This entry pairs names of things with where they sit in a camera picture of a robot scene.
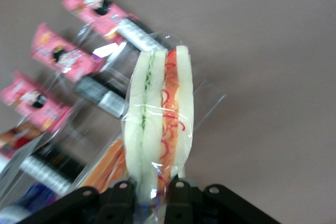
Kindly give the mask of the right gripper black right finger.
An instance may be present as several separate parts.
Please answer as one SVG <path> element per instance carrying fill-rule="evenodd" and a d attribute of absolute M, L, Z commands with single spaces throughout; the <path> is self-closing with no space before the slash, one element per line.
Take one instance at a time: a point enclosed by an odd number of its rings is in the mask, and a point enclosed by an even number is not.
<path fill-rule="evenodd" d="M 165 223 L 205 223 L 203 192 L 196 180 L 174 179 L 167 195 Z"/>

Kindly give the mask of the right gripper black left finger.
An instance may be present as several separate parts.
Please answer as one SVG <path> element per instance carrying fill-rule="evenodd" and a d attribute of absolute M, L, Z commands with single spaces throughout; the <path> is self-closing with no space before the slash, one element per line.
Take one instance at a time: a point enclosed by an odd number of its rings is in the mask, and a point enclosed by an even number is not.
<path fill-rule="evenodd" d="M 135 186 L 132 180 L 115 182 L 101 197 L 98 223 L 133 223 Z"/>

